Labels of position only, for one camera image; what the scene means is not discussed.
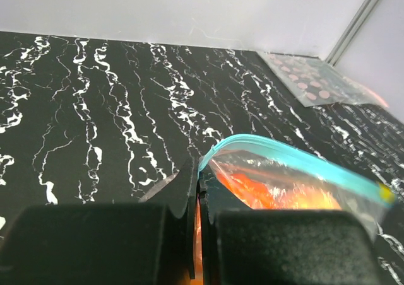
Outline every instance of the black countertop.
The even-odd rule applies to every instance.
[[[255,52],[0,33],[0,235],[33,204],[137,202],[237,133],[390,186],[376,240],[404,282],[404,125],[372,105],[304,108]]]

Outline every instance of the orange contents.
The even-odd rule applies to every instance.
[[[276,209],[276,202],[264,183],[251,180],[243,173],[233,173],[227,177],[218,173],[217,178],[252,209]]]
[[[341,209],[329,192],[306,186],[286,192],[277,201],[282,209]]]
[[[301,185],[282,194],[274,200],[268,187],[261,182],[251,180],[243,173],[225,176],[217,173],[217,179],[237,198],[252,209],[341,209],[334,197],[322,189]],[[196,248],[195,280],[191,285],[203,285],[201,214],[199,202],[196,208]]]

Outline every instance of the blue zipper seal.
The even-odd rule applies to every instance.
[[[288,144],[257,135],[237,134],[221,140],[202,158],[199,163],[199,172],[223,148],[249,151],[314,177],[320,177],[345,190],[382,203],[386,207],[392,205],[392,202],[386,202],[381,197],[381,187],[373,181]]]

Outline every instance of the plastic bag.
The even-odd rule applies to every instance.
[[[374,238],[395,196],[338,165],[287,144],[249,134],[231,136],[202,158],[216,178],[253,209],[329,209],[352,213]]]
[[[305,107],[332,103],[387,103],[369,88],[341,76],[318,58],[258,52],[265,63]]]

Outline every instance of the ziplock bag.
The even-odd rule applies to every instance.
[[[388,104],[369,88],[341,76],[326,62],[313,57],[258,52],[271,70],[305,107],[332,103]]]
[[[252,209],[329,209],[352,213],[374,238],[395,201],[383,184],[282,142],[239,134],[202,157],[217,180]]]

